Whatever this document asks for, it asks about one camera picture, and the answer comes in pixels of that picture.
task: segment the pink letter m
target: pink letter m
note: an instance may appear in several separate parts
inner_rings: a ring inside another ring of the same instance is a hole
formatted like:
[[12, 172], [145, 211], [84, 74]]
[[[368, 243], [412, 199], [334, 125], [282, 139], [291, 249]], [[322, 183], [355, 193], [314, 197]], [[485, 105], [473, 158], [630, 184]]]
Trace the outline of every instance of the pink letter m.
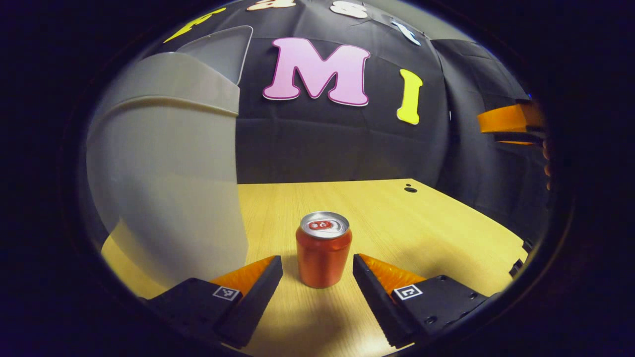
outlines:
[[364, 94], [364, 64], [370, 52], [343, 44], [323, 60], [308, 39], [279, 38], [273, 41], [273, 45], [279, 48], [278, 61], [273, 82], [262, 91], [265, 98], [297, 98], [300, 88], [293, 83], [297, 69], [313, 99], [318, 98], [331, 78], [337, 75], [335, 87], [328, 92], [330, 100], [358, 107], [368, 104], [368, 97]]

